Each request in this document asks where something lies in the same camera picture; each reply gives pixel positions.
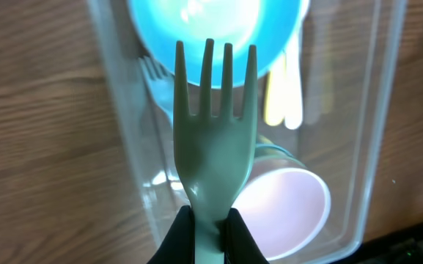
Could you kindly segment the white cup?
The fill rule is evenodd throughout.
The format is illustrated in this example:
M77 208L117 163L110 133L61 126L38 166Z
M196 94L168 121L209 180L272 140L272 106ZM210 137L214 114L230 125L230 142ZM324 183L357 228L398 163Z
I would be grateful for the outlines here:
M310 243L325 225L331 194L321 177L294 158L257 158L233 207L266 260Z

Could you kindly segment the white spoon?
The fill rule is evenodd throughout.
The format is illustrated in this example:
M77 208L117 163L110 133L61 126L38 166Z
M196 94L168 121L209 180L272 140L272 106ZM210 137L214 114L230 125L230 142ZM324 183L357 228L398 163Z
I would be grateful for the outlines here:
M303 95L301 86L301 70L300 70L300 55L301 55L301 39L304 18L308 13L310 0L301 0L301 9L299 11L298 21L299 25L295 29L287 47L285 49L285 76L287 99L289 106L285 111L284 125L290 130L298 129L304 118Z

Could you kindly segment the green cup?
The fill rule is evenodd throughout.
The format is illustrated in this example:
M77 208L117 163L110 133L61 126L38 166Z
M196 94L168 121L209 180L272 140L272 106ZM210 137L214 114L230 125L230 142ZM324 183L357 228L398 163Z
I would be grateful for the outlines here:
M305 167L292 153L276 144L259 143L255 147L255 158L288 158L299 166Z

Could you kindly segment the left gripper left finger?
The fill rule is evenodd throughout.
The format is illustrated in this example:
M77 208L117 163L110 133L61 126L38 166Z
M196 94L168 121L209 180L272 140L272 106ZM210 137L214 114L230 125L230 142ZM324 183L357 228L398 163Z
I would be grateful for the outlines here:
M194 264L194 231L193 211L184 205L147 264Z

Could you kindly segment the blue bowl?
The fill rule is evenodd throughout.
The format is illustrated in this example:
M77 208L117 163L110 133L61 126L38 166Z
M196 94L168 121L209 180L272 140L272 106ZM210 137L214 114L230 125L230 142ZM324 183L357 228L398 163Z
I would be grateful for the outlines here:
M224 46L232 44L234 86L243 85L250 45L263 77L301 25L298 0L128 0L143 46L174 72L176 43L183 42L188 83L201 78L205 42L214 41L212 87L221 86Z

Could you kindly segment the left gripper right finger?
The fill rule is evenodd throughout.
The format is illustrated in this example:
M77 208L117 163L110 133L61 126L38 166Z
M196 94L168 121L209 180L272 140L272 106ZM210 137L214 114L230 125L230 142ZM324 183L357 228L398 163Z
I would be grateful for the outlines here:
M268 264L253 239L241 214L235 208L229 210L221 227L221 247L225 264Z

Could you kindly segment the yellow fork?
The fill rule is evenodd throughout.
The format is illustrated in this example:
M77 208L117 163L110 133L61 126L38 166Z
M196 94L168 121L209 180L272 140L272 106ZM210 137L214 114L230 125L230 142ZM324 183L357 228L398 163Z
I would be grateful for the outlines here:
M263 119L269 126L277 126L284 119L284 107L282 103L284 92L282 86L285 83L285 55L282 54L273 63L268 74L265 88L265 101Z

